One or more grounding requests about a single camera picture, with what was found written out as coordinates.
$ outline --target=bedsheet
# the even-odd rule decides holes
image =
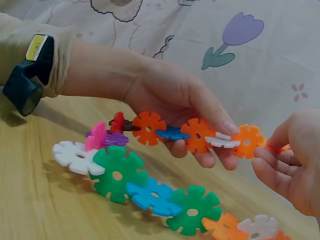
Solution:
[[[57,27],[77,38],[162,57],[193,0],[0,0],[0,12]]]
[[[205,81],[237,125],[268,138],[299,109],[320,107],[320,1],[195,2],[163,59]],[[251,161],[237,171],[260,183]]]

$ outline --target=hand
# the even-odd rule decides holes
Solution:
[[[291,149],[280,154],[257,148],[256,176],[302,214],[320,217],[320,110],[294,113],[279,125],[267,146]]]
[[[212,127],[225,135],[238,132],[225,109],[205,84],[189,72],[158,59],[147,59],[144,72],[133,82],[124,102],[136,113],[144,111],[161,115],[167,125],[181,127],[192,118],[206,119]],[[184,140],[165,142],[171,154],[183,158],[187,154]],[[230,149],[214,148],[227,170],[234,170],[237,159]],[[194,154],[205,168],[215,165],[210,152]]]

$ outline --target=green toy piece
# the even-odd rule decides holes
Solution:
[[[127,151],[122,146],[109,146],[107,152],[104,148],[100,149],[93,157],[96,164],[105,168],[104,174],[98,176],[90,174],[90,178],[99,180],[94,183],[94,188],[101,196],[105,197],[111,193],[112,202],[124,204],[127,201],[126,184],[133,183],[145,188],[148,183],[148,173],[145,170],[138,171],[145,164],[135,152],[130,152],[125,157]],[[121,173],[122,179],[115,179],[114,172]]]
[[[194,236],[197,234],[197,229],[201,233],[207,232],[202,225],[202,219],[208,218],[218,221],[222,214],[222,209],[218,207],[220,204],[219,198],[215,193],[209,192],[204,196],[206,190],[202,186],[189,186],[188,195],[181,188],[176,190],[170,197],[169,201],[182,207],[179,215],[166,220],[166,224],[173,231],[177,231],[183,227],[181,234],[187,236]],[[188,210],[197,210],[198,214],[191,216]]]

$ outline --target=beige sleeve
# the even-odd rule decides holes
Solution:
[[[44,97],[56,97],[65,86],[75,27],[55,27],[48,24],[21,21],[0,12],[0,86],[4,86],[14,67],[22,62],[35,34],[54,37],[54,59],[49,84],[44,86]]]

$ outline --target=blue toy piece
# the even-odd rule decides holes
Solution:
[[[145,188],[139,187],[133,183],[126,184],[126,192],[130,199],[141,209],[147,210],[152,207],[152,213],[162,217],[176,216],[182,208],[168,201],[168,198],[174,192],[166,184],[157,184],[157,180],[149,177]]]
[[[156,130],[155,134],[163,139],[181,140],[189,139],[190,135],[180,132],[179,127],[168,126],[166,130]]]

